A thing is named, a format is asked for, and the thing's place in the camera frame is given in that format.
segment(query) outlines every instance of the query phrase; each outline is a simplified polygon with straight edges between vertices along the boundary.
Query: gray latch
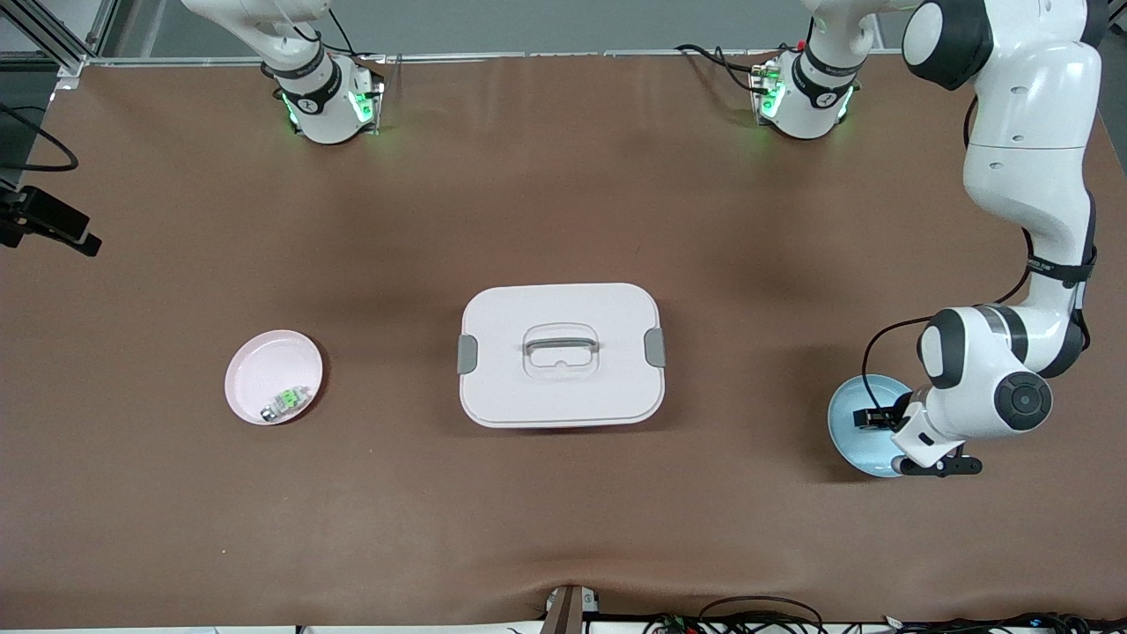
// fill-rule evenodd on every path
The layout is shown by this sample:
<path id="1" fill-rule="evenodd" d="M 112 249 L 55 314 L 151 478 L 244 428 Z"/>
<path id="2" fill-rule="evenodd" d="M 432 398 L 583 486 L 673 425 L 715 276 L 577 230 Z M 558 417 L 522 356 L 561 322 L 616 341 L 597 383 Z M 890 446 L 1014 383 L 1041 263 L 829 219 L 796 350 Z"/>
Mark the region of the gray latch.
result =
<path id="1" fill-rule="evenodd" d="M 662 329 L 650 329 L 642 338 L 646 346 L 646 363 L 655 368 L 665 368 L 665 337 Z"/>
<path id="2" fill-rule="evenodd" d="M 458 374 L 469 375 L 478 369 L 478 340 L 473 336 L 458 338 Z"/>

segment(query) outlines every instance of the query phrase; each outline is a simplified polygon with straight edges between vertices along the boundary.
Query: table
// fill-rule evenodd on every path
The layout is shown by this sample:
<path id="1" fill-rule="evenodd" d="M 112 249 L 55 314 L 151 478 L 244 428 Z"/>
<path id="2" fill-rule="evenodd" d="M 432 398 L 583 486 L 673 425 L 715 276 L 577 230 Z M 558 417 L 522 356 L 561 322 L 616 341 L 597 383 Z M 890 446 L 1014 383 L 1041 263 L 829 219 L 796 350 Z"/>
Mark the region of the table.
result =
<path id="1" fill-rule="evenodd" d="M 962 191 L 970 93 L 894 57 L 863 80 L 800 142 L 699 60 L 403 65 L 378 136 L 317 146 L 254 68 L 88 69 L 46 120 L 82 167 L 32 181 L 105 245 L 2 253 L 0 626 L 523 619 L 564 582 L 604 611 L 771 592 L 834 620 L 1124 613 L 1127 181 L 1107 135 L 1086 162 L 1094 346 L 1050 421 L 973 444 L 978 477 L 870 480 L 828 439 L 831 394 L 881 327 L 1008 288 L 1023 242 Z M 604 280 L 660 305 L 660 411 L 470 422 L 470 297 Z M 329 377 L 263 429 L 222 379 L 273 329 L 312 337 Z M 916 334 L 872 370 L 920 385 Z"/>

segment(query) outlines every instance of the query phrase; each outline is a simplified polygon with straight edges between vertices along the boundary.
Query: green led light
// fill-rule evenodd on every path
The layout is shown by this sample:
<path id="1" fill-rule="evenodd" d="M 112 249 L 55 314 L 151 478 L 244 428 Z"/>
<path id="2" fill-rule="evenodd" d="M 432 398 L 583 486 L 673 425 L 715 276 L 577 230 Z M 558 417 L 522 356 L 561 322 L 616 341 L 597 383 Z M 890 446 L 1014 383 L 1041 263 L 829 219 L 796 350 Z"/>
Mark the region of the green led light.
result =
<path id="1" fill-rule="evenodd" d="M 286 97 L 285 92 L 282 93 L 282 102 L 285 104 L 285 109 L 290 113 L 290 123 L 296 127 L 301 127 L 301 124 L 298 123 L 298 115 L 293 111 L 293 104 L 290 102 L 290 97 Z"/>
<path id="2" fill-rule="evenodd" d="M 763 116 L 770 118 L 773 117 L 779 111 L 779 101 L 782 100 L 782 96 L 787 93 L 787 84 L 779 81 L 774 84 L 767 96 L 763 98 L 762 113 Z"/>
<path id="3" fill-rule="evenodd" d="M 356 95 L 354 92 L 349 92 L 349 96 L 352 96 L 353 109 L 356 110 L 356 118 L 358 118 L 361 123 L 372 120 L 372 117 L 374 116 L 372 114 L 372 99 L 369 99 L 363 93 Z"/>
<path id="4" fill-rule="evenodd" d="M 849 108 L 849 99 L 852 96 L 853 96 L 853 88 L 850 88 L 849 91 L 845 92 L 845 97 L 842 99 L 842 108 L 837 110 L 837 120 L 841 120 L 845 116 L 845 111 Z"/>

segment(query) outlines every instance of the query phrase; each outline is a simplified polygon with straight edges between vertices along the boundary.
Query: cable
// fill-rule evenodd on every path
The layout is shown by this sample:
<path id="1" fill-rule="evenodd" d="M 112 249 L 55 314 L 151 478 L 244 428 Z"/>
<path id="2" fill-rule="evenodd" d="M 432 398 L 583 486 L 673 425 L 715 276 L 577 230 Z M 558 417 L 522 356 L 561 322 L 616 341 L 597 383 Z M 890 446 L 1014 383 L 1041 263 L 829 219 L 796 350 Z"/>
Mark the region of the cable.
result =
<path id="1" fill-rule="evenodd" d="M 341 37 L 344 37 L 345 45 L 347 46 L 347 48 L 344 48 L 344 47 L 340 47 L 340 46 L 334 46 L 331 44 L 326 44 L 325 39 L 321 37 L 321 32 L 317 30 L 316 28 L 313 29 L 313 33 L 317 34 L 317 37 L 310 37 L 308 35 L 305 35 L 296 26 L 294 27 L 294 30 L 298 33 L 298 36 L 301 37 L 302 39 L 304 39 L 305 42 L 320 43 L 322 46 L 325 46 L 329 51 L 334 51 L 336 53 L 346 53 L 349 57 L 363 57 L 364 55 L 378 55 L 379 54 L 379 53 L 357 53 L 356 50 L 353 48 L 352 41 L 348 38 L 348 34 L 345 33 L 344 27 L 340 26 L 340 20 L 337 19 L 337 16 L 336 16 L 336 14 L 332 12 L 332 9 L 329 9 L 329 17 L 331 17 L 334 24 L 337 25 L 337 30 L 339 30 Z"/>
<path id="2" fill-rule="evenodd" d="M 695 44 L 682 44 L 681 46 L 677 46 L 676 48 L 674 48 L 674 51 L 681 51 L 681 52 L 692 51 L 694 53 L 700 53 L 701 56 L 703 56 L 706 60 L 712 62 L 713 64 L 718 64 L 718 65 L 721 65 L 721 66 L 726 65 L 725 62 L 720 57 L 715 56 L 712 53 L 709 53 L 708 51 L 706 51 L 704 48 L 701 48 L 700 46 L 698 46 Z M 745 66 L 745 65 L 742 65 L 742 64 L 734 64 L 731 62 L 728 62 L 727 65 L 730 66 L 733 70 L 738 70 L 739 72 L 752 72 L 752 66 Z"/>
<path id="3" fill-rule="evenodd" d="M 337 30 L 340 32 L 340 37 L 345 38 L 345 46 L 348 46 L 348 52 L 352 53 L 352 56 L 355 57 L 356 48 L 353 48 L 352 39 L 349 39 L 348 34 L 345 33 L 345 27 L 340 26 L 340 20 L 337 19 L 337 14 L 332 10 L 331 7 L 329 8 L 329 17 L 332 18 L 332 24 L 337 25 Z"/>
<path id="4" fill-rule="evenodd" d="M 60 141 L 59 139 L 55 139 L 54 136 L 52 136 L 47 131 L 43 130 L 42 127 L 39 127 L 38 125 L 36 125 L 34 122 L 32 122 L 30 119 L 28 119 L 24 115 L 19 114 L 20 109 L 28 109 L 28 108 L 33 108 L 33 107 L 36 107 L 36 106 L 20 106 L 20 107 L 12 108 L 12 107 L 7 106 L 6 104 L 0 102 L 0 110 L 3 110 L 6 113 L 8 113 L 8 116 L 10 116 L 10 117 L 15 118 L 16 120 L 18 120 L 18 122 L 23 123 L 24 125 L 26 125 L 28 128 L 30 128 L 33 132 L 35 132 L 35 134 L 37 136 L 43 136 L 44 139 L 46 139 L 47 141 L 50 141 L 51 144 L 53 144 L 54 146 L 56 146 L 60 150 L 62 150 L 62 152 L 64 154 L 66 154 L 66 160 L 68 160 L 66 164 L 35 164 L 35 163 L 26 163 L 26 162 L 0 162 L 0 169 L 21 169 L 24 171 L 70 171 L 72 169 L 78 168 L 78 157 L 74 155 L 74 152 L 72 152 L 70 150 L 70 148 L 68 148 L 66 145 L 64 145 L 62 143 L 62 141 Z"/>
<path id="5" fill-rule="evenodd" d="M 1127 628 L 1127 618 L 1118 620 L 1086 620 L 1073 614 L 1027 613 L 1001 620 L 953 619 L 940 623 L 905 623 L 895 634 L 993 634 L 1010 632 L 1010 627 L 1038 627 L 1054 634 L 1091 634 L 1100 631 L 1115 634 Z"/>
<path id="6" fill-rule="evenodd" d="M 1027 231 L 1024 229 L 1021 230 L 1021 233 L 1026 238 L 1026 258 L 1028 259 L 1029 257 L 1031 257 L 1033 255 L 1033 238 L 1029 234 L 1029 231 Z M 1021 270 L 1021 277 L 1018 279 L 1018 283 L 1014 284 L 1013 287 L 1010 288 L 1005 294 L 1003 294 L 1002 296 L 995 298 L 992 303 L 1003 303 L 1003 302 L 1008 301 L 1010 297 L 1012 297 L 1013 295 L 1018 294 L 1018 291 L 1020 291 L 1021 287 L 1026 285 L 1027 280 L 1029 280 L 1029 267 L 1028 266 Z M 1083 319 L 1084 319 L 1084 315 L 1083 315 L 1083 313 L 1081 313 L 1080 314 L 1080 320 L 1083 321 Z M 929 315 L 929 316 L 915 316 L 915 319 L 913 319 L 913 320 L 906 320 L 904 322 L 897 322 L 897 323 L 893 324 L 891 327 L 886 327 L 886 328 L 881 329 L 880 332 L 878 332 L 876 336 L 872 337 L 871 340 L 869 340 L 869 346 L 864 347 L 864 355 L 861 356 L 861 383 L 864 384 L 864 392 L 869 393 L 869 400 L 872 401 L 873 408 L 876 408 L 878 411 L 882 411 L 884 407 L 881 407 L 880 403 L 877 402 L 877 396 L 875 394 L 872 394 L 872 387 L 869 386 L 869 354 L 872 352 L 872 347 L 876 346 L 878 341 L 880 341 L 880 338 L 885 337 L 886 334 L 888 334 L 888 333 L 890 333 L 890 332 L 893 332 L 893 331 L 895 331 L 897 329 L 903 329 L 905 327 L 913 327 L 915 324 L 923 324 L 924 322 L 930 322 L 930 321 L 931 321 L 931 315 Z M 1085 337 L 1085 342 L 1088 342 L 1088 341 L 1089 341 L 1089 338 Z"/>
<path id="7" fill-rule="evenodd" d="M 792 615 L 788 615 L 788 614 L 784 614 L 784 613 L 774 611 L 774 610 L 748 610 L 748 611 L 740 611 L 740 613 L 736 613 L 734 615 L 729 615 L 727 617 L 715 618 L 712 620 L 719 620 L 720 623 L 724 623 L 725 625 L 736 624 L 737 631 L 744 631 L 745 629 L 744 625 L 747 624 L 747 623 L 762 623 L 763 624 L 762 626 L 760 626 L 760 627 L 757 627 L 755 629 L 749 631 L 747 634 L 754 634 L 754 633 L 756 633 L 756 632 L 758 632 L 758 631 L 761 631 L 761 629 L 763 629 L 765 627 L 769 627 L 771 625 L 777 625 L 779 627 L 782 627 L 783 629 L 787 629 L 791 634 L 798 634 L 791 627 L 792 625 L 798 625 L 798 626 L 810 625 L 810 626 L 814 626 L 818 631 L 819 634 L 827 634 L 826 633 L 826 628 L 825 628 L 825 622 L 822 618 L 822 614 L 819 614 L 818 610 L 814 609 L 813 607 L 810 607 L 810 606 L 808 606 L 808 605 L 806 605 L 806 604 L 804 604 L 801 601 L 796 601 L 793 599 L 787 599 L 784 597 L 772 597 L 770 595 L 747 595 L 747 596 L 743 596 L 743 597 L 728 597 L 726 599 L 719 599 L 719 600 L 712 601 L 711 604 L 709 604 L 709 605 L 704 606 L 703 608 L 701 608 L 701 611 L 696 615 L 696 619 L 698 620 L 703 620 L 704 619 L 704 615 L 708 614 L 709 610 L 711 610 L 712 608 L 716 608 L 718 606 L 721 606 L 721 605 L 725 605 L 725 604 L 746 602 L 746 601 L 770 601 L 770 602 L 778 602 L 778 604 L 788 604 L 788 605 L 791 605 L 791 606 L 799 607 L 802 610 L 806 610 L 809 614 L 814 615 L 814 620 L 811 620 L 809 618 L 805 618 L 805 617 L 792 616 Z M 802 629 L 802 633 L 805 634 L 805 632 L 806 632 L 805 627 L 802 627 L 801 629 Z"/>
<path id="8" fill-rule="evenodd" d="M 974 99 L 970 99 L 970 105 L 967 106 L 967 116 L 962 117 L 962 146 L 970 146 L 970 114 L 975 111 L 975 106 L 978 105 L 978 95 L 975 95 Z"/>
<path id="9" fill-rule="evenodd" d="M 728 62 L 728 57 L 724 56 L 724 51 L 719 46 L 716 47 L 716 54 L 717 54 L 718 57 L 720 57 L 720 63 L 724 64 L 725 70 L 728 71 L 728 77 L 730 77 L 731 80 L 736 82 L 736 86 L 739 86 L 744 90 L 747 90 L 748 92 L 753 92 L 755 95 L 766 95 L 767 93 L 766 88 L 760 88 L 757 86 L 751 86 L 748 83 L 744 83 L 743 81 L 740 81 L 739 78 L 736 77 L 736 72 L 733 70 L 733 65 Z"/>

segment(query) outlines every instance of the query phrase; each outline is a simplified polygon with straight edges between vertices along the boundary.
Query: container lid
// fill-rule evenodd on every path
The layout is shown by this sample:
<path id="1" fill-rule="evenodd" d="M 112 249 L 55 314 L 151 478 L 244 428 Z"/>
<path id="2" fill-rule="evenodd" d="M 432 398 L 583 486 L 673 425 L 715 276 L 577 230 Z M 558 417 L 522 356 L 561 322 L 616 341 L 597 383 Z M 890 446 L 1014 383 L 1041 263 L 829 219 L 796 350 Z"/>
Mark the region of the container lid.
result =
<path id="1" fill-rule="evenodd" d="M 657 303 L 633 284 L 489 288 L 462 319 L 462 407 L 494 428 L 628 425 L 665 395 Z"/>

